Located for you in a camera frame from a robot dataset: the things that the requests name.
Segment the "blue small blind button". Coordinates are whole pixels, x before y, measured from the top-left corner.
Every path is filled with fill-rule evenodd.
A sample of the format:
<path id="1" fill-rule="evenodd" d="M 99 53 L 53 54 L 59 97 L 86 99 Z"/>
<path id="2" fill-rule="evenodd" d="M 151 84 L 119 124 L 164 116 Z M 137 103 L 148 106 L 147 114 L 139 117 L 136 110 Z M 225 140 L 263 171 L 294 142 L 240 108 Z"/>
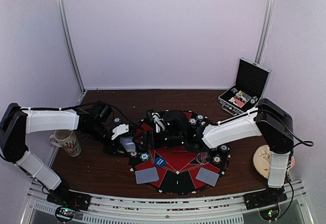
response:
<path id="1" fill-rule="evenodd" d="M 154 165 L 156 167 L 164 167 L 166 165 L 166 160 L 162 157 L 155 158 Z"/>

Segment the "dealt blue card seat two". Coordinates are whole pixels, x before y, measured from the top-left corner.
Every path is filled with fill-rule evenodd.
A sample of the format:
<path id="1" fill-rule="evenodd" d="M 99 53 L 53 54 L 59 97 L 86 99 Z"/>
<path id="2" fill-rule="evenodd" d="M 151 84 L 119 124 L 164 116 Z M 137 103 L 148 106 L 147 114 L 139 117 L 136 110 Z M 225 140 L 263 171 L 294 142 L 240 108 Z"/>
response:
<path id="1" fill-rule="evenodd" d="M 136 184 L 144 184 L 156 182 L 159 180 L 159 175 L 155 167 L 139 170 L 135 172 Z"/>

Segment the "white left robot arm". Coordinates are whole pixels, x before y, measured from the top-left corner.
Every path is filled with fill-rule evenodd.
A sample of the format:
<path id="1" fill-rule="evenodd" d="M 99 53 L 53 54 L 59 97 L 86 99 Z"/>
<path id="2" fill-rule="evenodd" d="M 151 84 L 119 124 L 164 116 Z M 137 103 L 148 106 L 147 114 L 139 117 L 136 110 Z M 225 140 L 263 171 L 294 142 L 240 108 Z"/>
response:
<path id="1" fill-rule="evenodd" d="M 140 128 L 125 116 L 129 126 L 108 130 L 104 123 L 113 109 L 115 106 L 102 101 L 64 108 L 21 107 L 10 103 L 1 119 L 1 157 L 39 181 L 61 205 L 68 206 L 73 202 L 69 184 L 36 155 L 34 148 L 29 147 L 32 135 L 55 130 L 70 134 L 80 131 L 106 146 L 112 146 L 120 134 Z"/>

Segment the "clear round dealer button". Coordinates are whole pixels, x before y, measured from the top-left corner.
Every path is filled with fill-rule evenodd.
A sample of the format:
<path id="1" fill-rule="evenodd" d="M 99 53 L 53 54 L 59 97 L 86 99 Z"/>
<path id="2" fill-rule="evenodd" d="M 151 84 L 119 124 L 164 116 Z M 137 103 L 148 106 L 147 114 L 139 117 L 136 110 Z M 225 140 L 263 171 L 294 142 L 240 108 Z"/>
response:
<path id="1" fill-rule="evenodd" d="M 208 152 L 201 152 L 199 153 L 197 156 L 196 156 L 196 161 L 199 163 L 199 164 L 206 164 L 206 163 L 209 163 L 210 162 L 210 155 Z"/>

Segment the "green chips stack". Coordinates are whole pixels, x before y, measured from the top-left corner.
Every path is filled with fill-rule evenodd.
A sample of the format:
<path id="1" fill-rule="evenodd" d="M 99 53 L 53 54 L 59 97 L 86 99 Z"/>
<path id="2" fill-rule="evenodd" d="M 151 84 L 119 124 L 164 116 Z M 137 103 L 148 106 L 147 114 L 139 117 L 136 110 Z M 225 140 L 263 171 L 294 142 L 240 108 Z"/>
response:
<path id="1" fill-rule="evenodd" d="M 204 120 L 204 116 L 203 115 L 197 115 L 196 116 L 196 120 L 199 121 L 199 122 L 201 122 L 201 121 Z"/>
<path id="2" fill-rule="evenodd" d="M 228 146 L 227 145 L 220 145 L 219 146 L 219 150 L 221 152 L 227 152 L 228 151 Z"/>

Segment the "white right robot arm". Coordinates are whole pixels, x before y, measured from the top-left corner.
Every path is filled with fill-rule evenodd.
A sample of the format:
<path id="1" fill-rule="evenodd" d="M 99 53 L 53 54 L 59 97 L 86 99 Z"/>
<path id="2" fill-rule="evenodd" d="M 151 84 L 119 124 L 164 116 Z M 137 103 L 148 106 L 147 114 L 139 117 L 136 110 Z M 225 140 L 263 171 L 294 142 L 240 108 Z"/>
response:
<path id="1" fill-rule="evenodd" d="M 150 110 L 146 120 L 153 129 L 144 130 L 140 137 L 142 146 L 150 149 L 183 147 L 194 153 L 213 152 L 221 151 L 229 143 L 263 138 L 269 146 L 271 160 L 267 188 L 258 193 L 268 205 L 283 195 L 294 148 L 293 121 L 289 113 L 270 100 L 262 99 L 246 112 L 218 122 L 206 117 L 189 118 L 182 110 Z"/>

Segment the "dealt blue card seat ten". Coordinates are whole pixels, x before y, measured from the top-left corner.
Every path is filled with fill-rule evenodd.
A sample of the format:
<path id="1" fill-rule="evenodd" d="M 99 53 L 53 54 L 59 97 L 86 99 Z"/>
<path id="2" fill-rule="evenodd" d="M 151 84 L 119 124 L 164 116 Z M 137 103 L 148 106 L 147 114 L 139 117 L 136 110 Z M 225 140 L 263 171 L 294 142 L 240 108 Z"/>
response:
<path id="1" fill-rule="evenodd" d="M 210 186 L 216 186 L 219 176 L 219 173 L 215 173 L 202 167 L 196 175 L 196 180 L 206 183 Z"/>

